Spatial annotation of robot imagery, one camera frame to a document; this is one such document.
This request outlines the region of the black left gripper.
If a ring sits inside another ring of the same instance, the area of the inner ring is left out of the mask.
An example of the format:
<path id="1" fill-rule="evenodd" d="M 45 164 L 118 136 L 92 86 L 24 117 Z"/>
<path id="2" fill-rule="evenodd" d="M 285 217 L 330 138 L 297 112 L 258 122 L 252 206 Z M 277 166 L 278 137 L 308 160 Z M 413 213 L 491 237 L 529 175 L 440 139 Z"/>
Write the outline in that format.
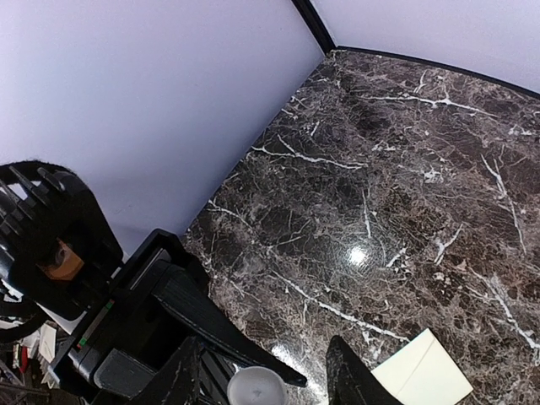
<path id="1" fill-rule="evenodd" d="M 180 269 L 167 270 L 171 265 Z M 287 384 L 305 386 L 304 375 L 224 315 L 206 295 L 208 284 L 202 264 L 176 235 L 152 231 L 118 273 L 110 295 L 59 350 L 50 367 L 55 382 L 83 399 L 106 393 L 135 397 L 133 404 L 198 404 L 200 344 L 188 337 L 181 345 L 190 329 L 238 365 L 265 367 Z"/>

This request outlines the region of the white glue stick cap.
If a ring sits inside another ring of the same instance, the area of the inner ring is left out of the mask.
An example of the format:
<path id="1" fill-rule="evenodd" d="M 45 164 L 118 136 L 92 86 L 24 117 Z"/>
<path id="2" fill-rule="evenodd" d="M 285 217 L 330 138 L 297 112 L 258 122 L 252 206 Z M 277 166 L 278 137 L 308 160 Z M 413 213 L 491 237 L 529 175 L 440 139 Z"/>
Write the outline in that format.
<path id="1" fill-rule="evenodd" d="M 274 371 L 252 366 L 237 371 L 227 386 L 231 405 L 286 405 L 287 389 Z"/>

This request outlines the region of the cream paper envelope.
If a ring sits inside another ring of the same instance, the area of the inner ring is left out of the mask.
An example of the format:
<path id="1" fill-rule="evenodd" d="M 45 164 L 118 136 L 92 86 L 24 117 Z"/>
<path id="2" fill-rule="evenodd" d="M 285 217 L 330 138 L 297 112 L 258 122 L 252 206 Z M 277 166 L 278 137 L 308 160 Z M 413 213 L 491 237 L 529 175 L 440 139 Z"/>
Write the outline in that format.
<path id="1" fill-rule="evenodd" d="M 372 370 L 399 402 L 411 405 L 454 405 L 473 391 L 456 362 L 429 330 Z"/>

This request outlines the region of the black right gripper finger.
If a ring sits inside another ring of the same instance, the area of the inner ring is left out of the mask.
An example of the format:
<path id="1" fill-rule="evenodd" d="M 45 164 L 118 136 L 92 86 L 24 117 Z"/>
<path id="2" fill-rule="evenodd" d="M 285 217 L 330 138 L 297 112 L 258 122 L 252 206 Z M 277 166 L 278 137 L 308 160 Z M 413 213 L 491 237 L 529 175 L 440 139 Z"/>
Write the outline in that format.
<path id="1" fill-rule="evenodd" d="M 402 405 L 338 335 L 328 345 L 326 369 L 330 405 Z"/>

